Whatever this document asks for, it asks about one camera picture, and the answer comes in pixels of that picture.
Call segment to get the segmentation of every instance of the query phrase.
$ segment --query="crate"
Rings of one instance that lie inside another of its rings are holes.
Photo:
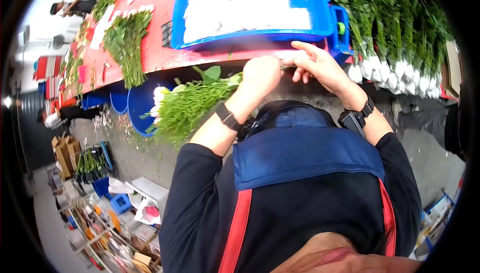
[[[348,26],[348,15],[346,12],[339,13],[339,7],[331,9],[330,0],[290,0],[292,8],[306,8],[310,16],[311,30],[294,29],[270,29],[270,30],[244,30],[223,35],[210,36],[193,42],[183,42],[185,33],[185,20],[183,15],[188,6],[188,0],[176,0],[172,18],[172,48],[186,50],[211,50],[218,46],[237,45],[255,41],[304,41],[321,42],[327,39],[330,53],[347,53],[349,49],[349,35],[346,33],[339,41],[337,22]]]

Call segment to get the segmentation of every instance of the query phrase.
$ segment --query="wall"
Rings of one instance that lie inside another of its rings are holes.
[[[61,136],[63,132],[69,134],[66,124],[56,128],[46,128],[45,124],[37,123],[39,110],[43,108],[44,98],[36,92],[20,94],[18,100],[21,106],[18,111],[18,129],[21,146],[25,155],[27,171],[46,166],[55,162],[51,141],[54,136]]]
[[[70,42],[76,35],[82,18],[65,17],[50,14],[53,3],[62,0],[33,0],[25,13],[21,25],[30,25],[30,40],[27,47],[19,47],[15,54],[15,73],[10,86],[15,88],[15,81],[21,80],[21,93],[37,89],[38,84],[32,80],[33,63],[42,55],[64,55],[68,44],[60,50],[49,48],[51,39],[63,34],[65,41]]]

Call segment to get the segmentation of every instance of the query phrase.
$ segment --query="hand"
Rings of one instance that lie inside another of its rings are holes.
[[[368,97],[358,84],[348,78],[334,58],[325,50],[306,42],[293,41],[292,47],[304,50],[307,57],[295,57],[285,60],[284,65],[295,64],[294,83],[303,80],[308,83],[310,77],[318,80],[329,92],[337,95],[345,109],[361,111]]]
[[[253,58],[243,67],[243,80],[237,92],[261,102],[279,85],[281,77],[282,71],[278,58],[273,56]]]

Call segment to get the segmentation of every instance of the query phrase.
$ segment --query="red and white striped fabric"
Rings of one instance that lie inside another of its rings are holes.
[[[58,92],[59,85],[60,85],[59,76],[53,76],[46,80],[45,97],[47,100],[51,100],[59,97],[59,92]]]
[[[63,55],[39,57],[36,72],[33,74],[33,80],[42,81],[52,76],[59,75],[60,65],[62,64],[64,58],[65,56]]]

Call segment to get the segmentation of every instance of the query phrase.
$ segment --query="wrist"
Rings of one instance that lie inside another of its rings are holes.
[[[233,114],[239,124],[245,123],[253,110],[260,105],[259,98],[238,87],[237,91],[225,102],[225,107]]]
[[[352,87],[347,88],[344,92],[338,95],[343,103],[345,109],[361,112],[368,101],[368,96],[365,91],[354,84]]]

